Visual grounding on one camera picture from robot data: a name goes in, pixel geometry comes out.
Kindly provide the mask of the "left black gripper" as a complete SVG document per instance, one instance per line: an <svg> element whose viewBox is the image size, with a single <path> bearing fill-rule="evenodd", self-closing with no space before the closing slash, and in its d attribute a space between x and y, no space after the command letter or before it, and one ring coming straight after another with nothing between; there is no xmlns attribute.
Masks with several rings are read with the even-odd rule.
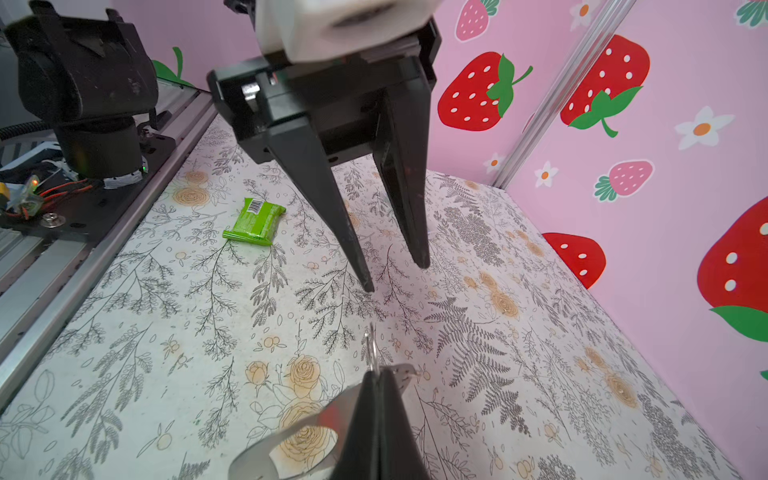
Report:
<svg viewBox="0 0 768 480"><path fill-rule="evenodd" d="M364 291L375 291L331 165L373 153L414 263L430 266L425 207L435 19L378 47L292 63L283 51L212 70L208 86L239 146L276 158L336 237Z"/></svg>

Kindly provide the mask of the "metal key holder plate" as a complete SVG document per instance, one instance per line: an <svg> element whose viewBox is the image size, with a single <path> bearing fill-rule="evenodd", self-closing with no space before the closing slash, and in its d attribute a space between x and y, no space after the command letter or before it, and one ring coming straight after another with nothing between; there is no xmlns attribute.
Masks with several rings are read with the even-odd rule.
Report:
<svg viewBox="0 0 768 480"><path fill-rule="evenodd" d="M401 393L415 369L410 364L383 366L390 370ZM344 390L327 406L315 411L308 403L296 403L286 414L282 430L240 453L228 470L230 479L308 479L330 476L341 456L362 382Z"/></svg>

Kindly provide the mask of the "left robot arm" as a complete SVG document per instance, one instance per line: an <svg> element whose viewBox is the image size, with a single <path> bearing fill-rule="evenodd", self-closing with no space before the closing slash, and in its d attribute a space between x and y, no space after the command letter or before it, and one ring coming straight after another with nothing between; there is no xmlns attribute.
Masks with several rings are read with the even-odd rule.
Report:
<svg viewBox="0 0 768 480"><path fill-rule="evenodd" d="M425 207L434 1L232 1L261 54L213 70L213 102L256 163L276 162L336 237L366 291L374 283L333 168L371 155L408 250L430 265ZM155 67L134 25L61 16L34 1L11 23L18 92L88 178L142 164L135 119L156 111Z"/></svg>

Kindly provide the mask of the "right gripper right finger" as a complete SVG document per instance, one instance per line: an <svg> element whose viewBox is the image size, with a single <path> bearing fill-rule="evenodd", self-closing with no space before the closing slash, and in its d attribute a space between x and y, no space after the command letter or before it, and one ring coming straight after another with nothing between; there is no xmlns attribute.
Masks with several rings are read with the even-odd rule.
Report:
<svg viewBox="0 0 768 480"><path fill-rule="evenodd" d="M390 370L379 374L379 478L429 479Z"/></svg>

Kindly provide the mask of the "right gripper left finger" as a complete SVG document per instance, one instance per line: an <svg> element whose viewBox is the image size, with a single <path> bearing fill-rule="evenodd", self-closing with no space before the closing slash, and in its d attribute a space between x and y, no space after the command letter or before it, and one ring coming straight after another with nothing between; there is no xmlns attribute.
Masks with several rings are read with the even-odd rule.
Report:
<svg viewBox="0 0 768 480"><path fill-rule="evenodd" d="M379 476L379 375L367 372L332 480L374 480Z"/></svg>

